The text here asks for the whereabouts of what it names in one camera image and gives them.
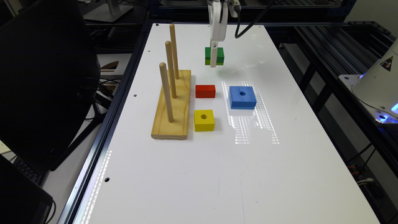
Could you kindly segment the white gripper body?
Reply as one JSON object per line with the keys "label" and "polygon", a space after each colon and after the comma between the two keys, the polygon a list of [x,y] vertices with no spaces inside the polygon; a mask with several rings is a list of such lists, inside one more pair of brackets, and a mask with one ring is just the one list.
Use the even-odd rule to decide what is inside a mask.
{"label": "white gripper body", "polygon": [[210,40],[212,42],[222,42],[226,37],[228,3],[223,0],[207,0],[207,5],[210,21]]}

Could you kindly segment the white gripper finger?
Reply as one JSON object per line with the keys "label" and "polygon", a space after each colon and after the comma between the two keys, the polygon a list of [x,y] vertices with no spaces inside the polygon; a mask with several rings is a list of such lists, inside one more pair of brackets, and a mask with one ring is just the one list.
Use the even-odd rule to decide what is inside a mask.
{"label": "white gripper finger", "polygon": [[211,52],[210,52],[210,67],[215,68],[217,64],[217,55],[218,55],[218,42],[211,41]]}

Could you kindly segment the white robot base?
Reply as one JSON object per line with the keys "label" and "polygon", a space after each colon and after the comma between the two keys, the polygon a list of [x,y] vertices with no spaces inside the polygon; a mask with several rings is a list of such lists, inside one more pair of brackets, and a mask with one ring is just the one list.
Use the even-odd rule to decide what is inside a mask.
{"label": "white robot base", "polygon": [[397,42],[362,75],[340,81],[380,124],[397,124]]}

